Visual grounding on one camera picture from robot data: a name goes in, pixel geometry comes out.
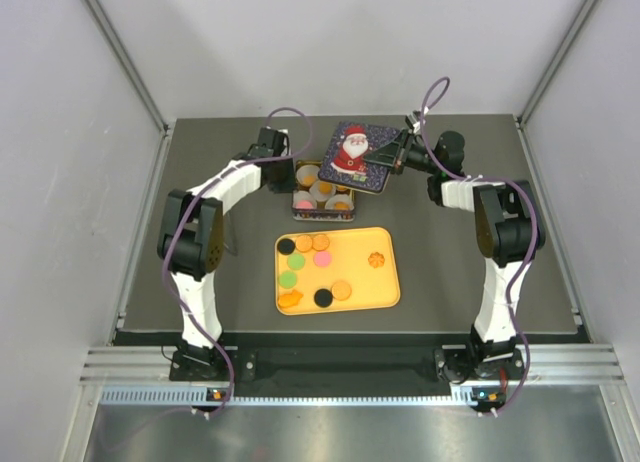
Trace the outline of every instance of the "white wall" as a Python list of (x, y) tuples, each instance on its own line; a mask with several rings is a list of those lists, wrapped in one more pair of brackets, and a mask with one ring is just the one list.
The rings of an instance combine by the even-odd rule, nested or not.
[(519, 113), (582, 0), (102, 0), (168, 119)]
[(638, 0), (603, 0), (528, 126), (588, 318), (637, 407), (639, 61)]
[(0, 459), (57, 460), (159, 133), (80, 0), (0, 0)]

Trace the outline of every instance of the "metal frame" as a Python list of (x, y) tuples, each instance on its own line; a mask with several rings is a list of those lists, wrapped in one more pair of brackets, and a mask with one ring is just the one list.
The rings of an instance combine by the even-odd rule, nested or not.
[[(585, 317), (593, 340), (598, 340), (594, 327), (589, 325), (586, 314), (580, 310), (579, 288), (574, 282), (574, 272), (566, 257), (562, 237), (557, 230), (556, 218), (546, 197), (547, 189), (539, 176), (538, 165), (530, 150), (526, 133), (526, 122), (536, 110), (577, 37), (584, 30), (600, 0), (584, 0), (571, 23), (565, 37), (545, 68), (535, 90), (529, 97), (520, 117), (515, 121), (521, 137), (534, 184), (540, 194), (540, 205), (549, 224), (549, 233), (553, 241), (560, 268), (569, 290), (570, 299), (576, 316), (581, 324)], [(171, 130), (165, 122), (157, 105), (145, 86), (138, 70), (126, 48), (110, 22), (99, 0), (83, 0), (125, 76), (144, 104), (154, 124), (164, 136), (159, 146), (156, 160), (149, 177), (148, 190), (138, 217), (135, 242), (130, 250), (129, 263), (119, 294), (119, 305), (114, 321), (124, 316), (127, 299), (131, 290), (132, 277), (140, 255), (141, 241), (147, 227), (153, 200), (159, 185), (160, 175), (166, 161), (167, 148), (171, 140)], [(640, 422), (633, 402), (625, 385), (624, 377), (613, 347), (607, 344), (560, 344), (532, 345), (532, 360), (526, 385), (596, 385), (602, 392), (603, 401), (611, 422), (612, 430), (618, 441), (625, 460), (640, 460)], [(146, 403), (154, 397), (165, 405), (175, 402), (203, 403), (203, 390), (224, 389), (228, 384), (212, 382), (205, 384), (170, 382), (168, 374), (170, 362), (164, 359), (159, 347), (99, 347), (89, 351), (80, 385), (74, 418), (65, 441), (62, 460), (83, 460), (92, 430), (97, 406), (100, 403)], [(471, 383), (454, 387), (450, 396), (429, 397), (234, 397), (235, 405), (468, 405), (466, 394)]]

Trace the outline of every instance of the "gray floor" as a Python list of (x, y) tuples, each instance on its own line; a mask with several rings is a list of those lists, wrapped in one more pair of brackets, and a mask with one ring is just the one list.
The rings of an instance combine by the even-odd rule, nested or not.
[(498, 419), (466, 407), (230, 407), (208, 423), (177, 413), (105, 452), (163, 410), (100, 407), (85, 462), (622, 460), (597, 387), (527, 388)]
[[(321, 158), (340, 120), (403, 126), (402, 117), (314, 117), (316, 144), (305, 158)], [(189, 119), (176, 124), (159, 197), (153, 208), (124, 327), (129, 330), (181, 329), (174, 300), (160, 283), (156, 238), (166, 194), (202, 183), (238, 152), (255, 142), (261, 119)], [(290, 130), (292, 144), (306, 140), (299, 118), (276, 121)], [(468, 174), (529, 178), (520, 141), (508, 115), (430, 116), (431, 140), (457, 130), (467, 141)], [(218, 314), (226, 331), (290, 332), (466, 332), (482, 298), (484, 262), (475, 242), (473, 215), (435, 206), (426, 195), (426, 175), (407, 170), (392, 177), (383, 194), (358, 194), (351, 224), (297, 222), (290, 195), (262, 189), (232, 211), (239, 255), (225, 254), (216, 274)], [(402, 298), (393, 308), (291, 317), (274, 303), (276, 238), (305, 230), (381, 226), (393, 239)], [(522, 289), (518, 308), (524, 330), (573, 333), (575, 325), (550, 242), (538, 254)]]

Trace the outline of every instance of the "santa claus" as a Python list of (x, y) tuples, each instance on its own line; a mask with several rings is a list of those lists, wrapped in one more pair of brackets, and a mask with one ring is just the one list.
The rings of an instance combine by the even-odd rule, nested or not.
[(345, 131), (345, 138), (331, 167), (343, 174), (365, 174), (367, 166), (364, 162), (364, 154), (369, 150), (369, 141), (364, 128), (359, 125), (349, 127)]

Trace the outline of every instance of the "table top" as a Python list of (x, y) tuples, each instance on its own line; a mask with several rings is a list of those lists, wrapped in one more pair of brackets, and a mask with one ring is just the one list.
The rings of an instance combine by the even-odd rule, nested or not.
[[(312, 117), (315, 145), (305, 159), (320, 160), (337, 123), (403, 127), (402, 116)], [(510, 115), (430, 115), (432, 146), (445, 130), (466, 139), (465, 172), (531, 179)], [(258, 118), (180, 119), (176, 123), (158, 195), (148, 223), (124, 328), (182, 330), (177, 303), (160, 281), (156, 240), (167, 193), (201, 184), (257, 138)], [(294, 150), (306, 141), (300, 118), (278, 118)], [(444, 209), (426, 193), (427, 175), (406, 170), (380, 195), (358, 193), (351, 223), (301, 222), (291, 215), (291, 195), (268, 189), (249, 195), (230, 212), (238, 255), (225, 253), (216, 273), (216, 304), (225, 331), (250, 332), (468, 332), (482, 300), (484, 260), (475, 241), (473, 214)], [(391, 233), (402, 296), (388, 309), (286, 316), (274, 301), (274, 242), (286, 233), (355, 227)], [(552, 243), (538, 252), (524, 281), (518, 318), (533, 333), (575, 333), (571, 304)]]

